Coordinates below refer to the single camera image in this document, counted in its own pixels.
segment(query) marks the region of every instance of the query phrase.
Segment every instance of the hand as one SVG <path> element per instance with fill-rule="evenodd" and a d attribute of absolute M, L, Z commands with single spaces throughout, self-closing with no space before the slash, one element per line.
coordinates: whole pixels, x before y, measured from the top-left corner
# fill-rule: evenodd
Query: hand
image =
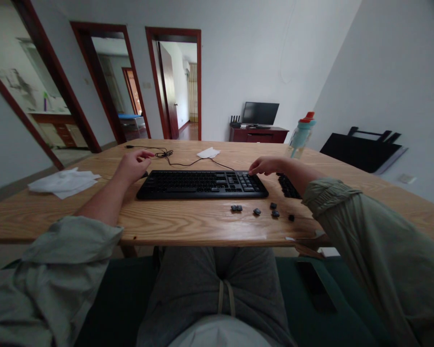
<path fill-rule="evenodd" d="M 112 180 L 124 183 L 129 187 L 143 176 L 151 164 L 150 157 L 154 157 L 154 153 L 142 149 L 124 154 Z"/>
<path fill-rule="evenodd" d="M 286 158 L 284 157 L 259 157 L 249 168 L 249 174 L 265 174 L 266 176 L 278 172 L 284 173 Z"/>

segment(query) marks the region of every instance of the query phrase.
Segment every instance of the black phone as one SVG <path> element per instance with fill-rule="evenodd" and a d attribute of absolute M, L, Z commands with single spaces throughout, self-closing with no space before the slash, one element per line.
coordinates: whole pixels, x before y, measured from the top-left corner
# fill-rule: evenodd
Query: black phone
<path fill-rule="evenodd" d="M 315 309 L 320 313 L 336 313 L 338 310 L 336 310 L 312 263 L 298 261 L 296 266 Z"/>

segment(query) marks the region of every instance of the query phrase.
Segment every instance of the bottle cap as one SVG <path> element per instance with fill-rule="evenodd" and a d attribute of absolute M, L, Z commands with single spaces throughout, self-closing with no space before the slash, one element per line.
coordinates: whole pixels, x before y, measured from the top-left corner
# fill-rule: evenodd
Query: bottle cap
<path fill-rule="evenodd" d="M 305 118 L 302 118 L 299 120 L 299 123 L 310 123 L 311 120 L 313 120 L 313 115 L 315 114 L 315 112 L 307 112 L 307 115 L 305 116 Z"/>

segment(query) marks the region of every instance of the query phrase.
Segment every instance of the keyboard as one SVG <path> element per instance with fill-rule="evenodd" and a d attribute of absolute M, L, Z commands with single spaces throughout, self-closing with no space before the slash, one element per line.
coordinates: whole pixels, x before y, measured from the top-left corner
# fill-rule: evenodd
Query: keyboard
<path fill-rule="evenodd" d="M 300 196 L 296 188 L 294 188 L 289 178 L 287 178 L 283 173 L 277 173 L 277 175 L 279 176 L 278 182 L 280 182 L 281 189 L 286 198 L 302 199 L 302 196 Z"/>
<path fill-rule="evenodd" d="M 268 191 L 247 171 L 153 170 L 136 194 L 150 199 L 266 198 Z"/>

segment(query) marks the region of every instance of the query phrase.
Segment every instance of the gray pants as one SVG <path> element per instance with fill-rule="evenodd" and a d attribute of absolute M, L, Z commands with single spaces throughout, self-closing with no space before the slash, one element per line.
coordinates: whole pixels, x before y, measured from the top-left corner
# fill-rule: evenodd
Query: gray pants
<path fill-rule="evenodd" d="M 217 314 L 221 280 L 233 289 L 236 318 L 283 346 L 294 345 L 272 249 L 223 247 L 167 248 L 137 345 L 167 346 L 199 319 Z M 222 313 L 230 314 L 227 286 Z"/>

